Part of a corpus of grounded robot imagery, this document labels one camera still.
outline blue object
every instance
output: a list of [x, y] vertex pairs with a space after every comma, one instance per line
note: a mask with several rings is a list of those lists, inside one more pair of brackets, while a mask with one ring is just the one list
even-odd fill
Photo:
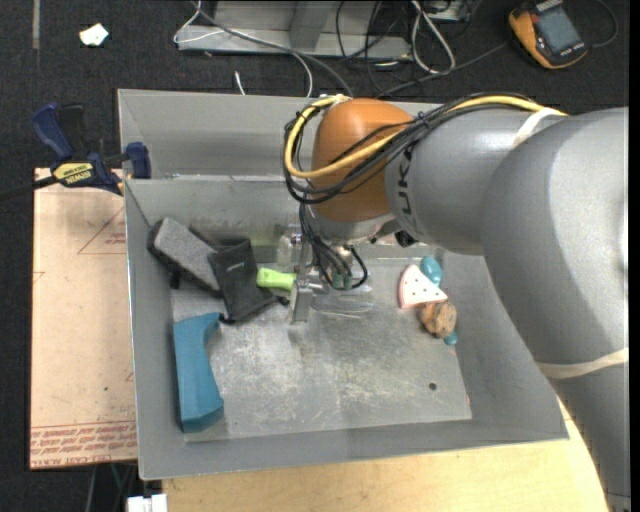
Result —
[[438, 263], [438, 260], [433, 256], [422, 258], [422, 261], [420, 261], [420, 270], [433, 284], [440, 286], [440, 281], [442, 281], [442, 267], [440, 263]]
[[449, 346], [453, 346], [458, 343], [458, 335], [456, 334], [456, 331], [453, 331], [449, 336], [447, 336], [444, 339], [444, 342]]
[[142, 142], [132, 142], [125, 148], [131, 164], [133, 165], [133, 177], [138, 179], [151, 178], [151, 161], [149, 152]]
[[93, 168], [96, 171], [94, 179], [88, 184], [88, 186], [120, 194], [118, 183], [122, 180], [116, 173], [112, 172], [111, 169], [107, 171], [107, 168], [102, 162], [102, 156], [98, 153], [92, 152], [87, 155], [87, 159], [91, 162], [91, 165], [93, 165]]
[[31, 116], [31, 126], [38, 138], [56, 152], [58, 163], [60, 163], [73, 156], [73, 146], [60, 127], [56, 115], [57, 109], [58, 104], [55, 102], [45, 105]]
[[182, 431], [200, 432], [224, 414], [224, 403], [213, 377], [205, 345], [220, 326], [220, 313], [196, 316], [173, 324]]

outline cardboard sheet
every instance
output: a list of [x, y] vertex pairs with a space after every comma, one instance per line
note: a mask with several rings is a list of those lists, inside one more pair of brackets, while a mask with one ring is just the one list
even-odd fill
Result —
[[34, 197], [32, 469], [137, 457], [124, 200]]

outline gray foam piece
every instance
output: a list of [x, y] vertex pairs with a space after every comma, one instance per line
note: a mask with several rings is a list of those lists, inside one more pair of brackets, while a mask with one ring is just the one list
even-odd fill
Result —
[[216, 250], [179, 222], [169, 217], [158, 222], [151, 230], [147, 247], [169, 270], [220, 295], [220, 285], [208, 260]]

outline green handle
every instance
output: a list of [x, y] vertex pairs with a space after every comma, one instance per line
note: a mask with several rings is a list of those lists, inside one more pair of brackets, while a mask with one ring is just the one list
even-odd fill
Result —
[[283, 290], [291, 291], [295, 280], [295, 274], [278, 272], [270, 268], [261, 268], [258, 270], [256, 283], [261, 288], [282, 288]]

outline pink triangle object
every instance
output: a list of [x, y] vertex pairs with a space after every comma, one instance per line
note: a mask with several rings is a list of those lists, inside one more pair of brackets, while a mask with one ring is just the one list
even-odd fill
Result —
[[425, 276], [418, 265], [409, 265], [402, 274], [398, 286], [398, 300], [402, 309], [447, 299], [447, 294]]

